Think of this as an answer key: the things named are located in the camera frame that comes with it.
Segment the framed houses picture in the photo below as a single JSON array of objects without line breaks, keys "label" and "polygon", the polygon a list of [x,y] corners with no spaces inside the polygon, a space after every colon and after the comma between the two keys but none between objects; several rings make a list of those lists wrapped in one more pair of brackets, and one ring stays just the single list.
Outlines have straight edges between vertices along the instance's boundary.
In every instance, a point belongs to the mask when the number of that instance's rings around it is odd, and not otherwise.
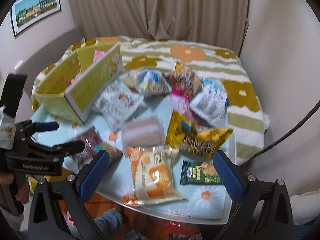
[{"label": "framed houses picture", "polygon": [[14,37],[37,22],[60,11],[60,0],[17,0],[10,9]]}]

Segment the yellow black snack bag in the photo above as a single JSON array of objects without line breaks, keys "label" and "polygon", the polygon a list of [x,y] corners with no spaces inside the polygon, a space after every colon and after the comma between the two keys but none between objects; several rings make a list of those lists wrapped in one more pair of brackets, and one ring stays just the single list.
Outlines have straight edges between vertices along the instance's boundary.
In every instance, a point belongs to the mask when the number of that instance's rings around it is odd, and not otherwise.
[{"label": "yellow black snack bag", "polygon": [[181,113],[173,111],[165,144],[210,159],[232,133],[231,128],[225,127],[205,129],[199,132],[195,123]]}]

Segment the orange white bread snack packet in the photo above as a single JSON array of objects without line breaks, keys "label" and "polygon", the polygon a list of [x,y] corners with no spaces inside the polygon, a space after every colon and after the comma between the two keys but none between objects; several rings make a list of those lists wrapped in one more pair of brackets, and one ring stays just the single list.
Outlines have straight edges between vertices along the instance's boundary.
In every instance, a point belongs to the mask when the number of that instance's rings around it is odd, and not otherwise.
[{"label": "orange white bread snack packet", "polygon": [[129,147],[132,181],[135,190],[123,197],[127,206],[154,205],[185,200],[174,187],[172,166],[179,154],[170,146]]}]

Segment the white blue text snack bag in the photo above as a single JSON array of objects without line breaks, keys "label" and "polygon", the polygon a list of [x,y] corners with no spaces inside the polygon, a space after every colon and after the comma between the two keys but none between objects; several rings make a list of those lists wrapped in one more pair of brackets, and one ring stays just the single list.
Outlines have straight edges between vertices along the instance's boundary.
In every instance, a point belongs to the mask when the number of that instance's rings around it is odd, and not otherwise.
[{"label": "white blue text snack bag", "polygon": [[189,103],[190,109],[212,127],[226,123],[228,96],[219,80],[203,79],[202,90]]}]

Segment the floral striped blanket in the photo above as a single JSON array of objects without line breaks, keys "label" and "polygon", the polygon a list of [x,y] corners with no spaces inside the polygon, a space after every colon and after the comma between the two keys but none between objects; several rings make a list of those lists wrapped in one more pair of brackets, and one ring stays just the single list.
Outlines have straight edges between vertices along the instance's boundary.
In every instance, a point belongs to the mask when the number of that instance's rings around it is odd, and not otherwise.
[{"label": "floral striped blanket", "polygon": [[35,94],[40,82],[58,64],[72,53],[89,52],[79,58],[79,63],[87,67],[93,61],[95,50],[104,45],[120,44],[120,51],[126,70],[151,67],[172,72],[175,66],[185,66],[194,70],[199,77],[219,80],[225,88],[229,106],[228,125],[236,136],[236,154],[239,165],[249,161],[264,147],[264,133],[268,129],[265,115],[248,74],[241,65],[237,54],[227,48],[205,43],[174,40],[147,40],[127,36],[96,37],[80,41],[50,60],[35,78],[31,91],[31,107],[35,111],[40,102]]}]

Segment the white wall switch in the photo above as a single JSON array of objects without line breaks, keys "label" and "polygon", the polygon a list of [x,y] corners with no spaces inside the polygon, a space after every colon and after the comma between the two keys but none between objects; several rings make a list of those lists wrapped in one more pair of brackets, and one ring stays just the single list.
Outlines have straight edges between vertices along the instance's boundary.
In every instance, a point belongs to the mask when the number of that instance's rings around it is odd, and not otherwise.
[{"label": "white wall switch", "polygon": [[14,67],[15,72],[17,72],[17,71],[21,68],[22,65],[23,65],[23,60],[20,60],[20,61],[16,64],[16,66]]}]

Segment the white grey text snack bag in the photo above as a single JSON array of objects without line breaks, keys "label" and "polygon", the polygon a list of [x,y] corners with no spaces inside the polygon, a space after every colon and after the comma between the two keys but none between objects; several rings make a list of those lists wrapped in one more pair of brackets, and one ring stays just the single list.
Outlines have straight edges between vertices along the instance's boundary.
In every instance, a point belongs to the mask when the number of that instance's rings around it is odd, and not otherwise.
[{"label": "white grey text snack bag", "polygon": [[110,83],[93,103],[93,111],[102,114],[110,130],[116,132],[144,102],[144,96],[132,92],[125,83]]}]

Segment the dark green snack packet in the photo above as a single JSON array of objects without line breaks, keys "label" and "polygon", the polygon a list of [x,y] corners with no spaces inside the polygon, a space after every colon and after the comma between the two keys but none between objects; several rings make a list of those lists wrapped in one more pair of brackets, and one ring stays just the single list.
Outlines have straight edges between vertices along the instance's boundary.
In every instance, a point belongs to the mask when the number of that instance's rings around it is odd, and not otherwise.
[{"label": "dark green snack packet", "polygon": [[181,185],[222,185],[212,162],[183,161]]}]

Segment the beige curtain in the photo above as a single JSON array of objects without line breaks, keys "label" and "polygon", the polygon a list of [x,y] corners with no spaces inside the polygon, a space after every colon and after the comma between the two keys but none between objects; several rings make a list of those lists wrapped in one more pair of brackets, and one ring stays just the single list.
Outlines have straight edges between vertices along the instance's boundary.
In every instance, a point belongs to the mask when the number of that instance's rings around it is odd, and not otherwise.
[{"label": "beige curtain", "polygon": [[69,0],[82,35],[211,44],[240,53],[249,0]]}]

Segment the maroon snack packet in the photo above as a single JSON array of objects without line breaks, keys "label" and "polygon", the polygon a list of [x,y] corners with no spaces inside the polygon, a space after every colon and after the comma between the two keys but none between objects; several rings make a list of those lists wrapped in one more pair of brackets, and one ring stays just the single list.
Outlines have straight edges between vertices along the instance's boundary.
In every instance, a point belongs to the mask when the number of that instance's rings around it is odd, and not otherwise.
[{"label": "maroon snack packet", "polygon": [[81,140],[85,144],[85,148],[81,153],[77,153],[71,158],[76,162],[78,169],[86,164],[89,164],[97,154],[95,146],[102,142],[100,135],[96,132],[95,127],[92,126],[84,133],[80,134],[75,140]]}]

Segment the light blue daisy tablecloth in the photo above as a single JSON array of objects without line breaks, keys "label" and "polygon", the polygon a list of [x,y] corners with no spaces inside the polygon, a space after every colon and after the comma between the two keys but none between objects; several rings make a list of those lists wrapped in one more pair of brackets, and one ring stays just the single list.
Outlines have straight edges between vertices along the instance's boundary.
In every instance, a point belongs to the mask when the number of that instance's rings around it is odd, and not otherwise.
[{"label": "light blue daisy tablecloth", "polygon": [[57,131],[34,135],[36,142],[52,146],[84,137],[89,150],[67,157],[65,168],[78,172],[93,159],[99,144],[121,152],[116,166],[107,172],[99,191],[123,205],[146,206],[167,215],[191,219],[220,219],[226,190],[212,164],[213,154],[232,135],[228,127],[199,127],[174,111],[169,97],[153,99],[124,84],[106,88],[80,123],[61,103],[40,107],[34,121],[57,121]]}]

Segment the green cardboard storage box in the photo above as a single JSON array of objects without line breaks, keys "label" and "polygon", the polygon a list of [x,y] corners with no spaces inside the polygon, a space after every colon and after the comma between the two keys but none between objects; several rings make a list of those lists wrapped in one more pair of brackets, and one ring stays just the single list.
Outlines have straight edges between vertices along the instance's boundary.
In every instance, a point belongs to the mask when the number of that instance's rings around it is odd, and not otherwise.
[{"label": "green cardboard storage box", "polygon": [[119,42],[96,43],[68,51],[35,80],[33,109],[84,124],[101,92],[123,70]]}]

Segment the orange red chips bag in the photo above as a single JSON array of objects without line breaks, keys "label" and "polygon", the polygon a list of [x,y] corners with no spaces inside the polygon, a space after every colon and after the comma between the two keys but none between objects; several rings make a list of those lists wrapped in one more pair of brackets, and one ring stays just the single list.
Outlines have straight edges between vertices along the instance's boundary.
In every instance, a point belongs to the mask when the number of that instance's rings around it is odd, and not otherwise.
[{"label": "orange red chips bag", "polygon": [[175,71],[164,73],[164,78],[172,87],[172,94],[183,96],[188,100],[192,100],[202,86],[202,79],[192,69],[181,64],[175,64]]}]

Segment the pink white snack bag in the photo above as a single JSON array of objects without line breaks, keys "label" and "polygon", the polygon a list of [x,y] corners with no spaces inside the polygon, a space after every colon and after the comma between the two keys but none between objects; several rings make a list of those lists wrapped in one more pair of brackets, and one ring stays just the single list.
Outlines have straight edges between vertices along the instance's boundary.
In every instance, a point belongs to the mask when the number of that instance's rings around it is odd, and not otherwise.
[{"label": "pink white snack bag", "polygon": [[180,114],[188,118],[190,121],[198,124],[199,117],[190,109],[189,102],[190,100],[182,92],[179,92],[176,88],[173,88],[171,90],[171,110],[179,112]]}]

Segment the pink white snack packet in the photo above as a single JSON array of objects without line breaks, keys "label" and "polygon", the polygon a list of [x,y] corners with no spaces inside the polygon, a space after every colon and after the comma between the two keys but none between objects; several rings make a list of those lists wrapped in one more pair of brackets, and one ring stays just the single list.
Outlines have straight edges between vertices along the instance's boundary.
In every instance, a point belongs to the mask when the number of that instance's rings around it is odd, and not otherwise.
[{"label": "pink white snack packet", "polygon": [[131,121],[121,128],[122,149],[129,147],[151,147],[164,144],[165,134],[162,121],[157,116]]}]

